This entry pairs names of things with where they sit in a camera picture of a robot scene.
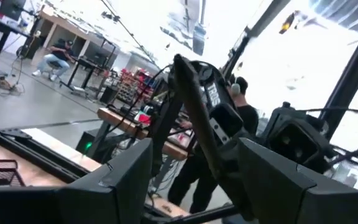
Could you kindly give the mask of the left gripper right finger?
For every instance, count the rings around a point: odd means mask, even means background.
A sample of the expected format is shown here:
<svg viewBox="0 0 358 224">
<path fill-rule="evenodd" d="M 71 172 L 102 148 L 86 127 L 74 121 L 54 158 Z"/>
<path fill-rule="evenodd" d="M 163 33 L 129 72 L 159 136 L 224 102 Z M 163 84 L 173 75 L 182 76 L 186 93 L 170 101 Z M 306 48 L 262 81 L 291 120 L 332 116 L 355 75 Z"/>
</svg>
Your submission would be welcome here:
<svg viewBox="0 0 358 224">
<path fill-rule="evenodd" d="M 358 224 L 358 190 L 246 138 L 239 167 L 260 223 Z"/>
</svg>

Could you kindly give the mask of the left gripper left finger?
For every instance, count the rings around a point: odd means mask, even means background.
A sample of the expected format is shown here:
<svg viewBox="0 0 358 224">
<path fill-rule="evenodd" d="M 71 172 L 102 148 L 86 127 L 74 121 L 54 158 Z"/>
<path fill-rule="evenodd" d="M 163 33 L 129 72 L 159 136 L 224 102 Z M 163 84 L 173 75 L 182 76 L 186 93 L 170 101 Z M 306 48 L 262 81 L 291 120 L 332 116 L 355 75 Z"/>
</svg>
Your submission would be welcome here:
<svg viewBox="0 0 358 224">
<path fill-rule="evenodd" d="M 152 169 L 145 138 L 60 187 L 0 187 L 0 224 L 140 223 Z"/>
</svg>

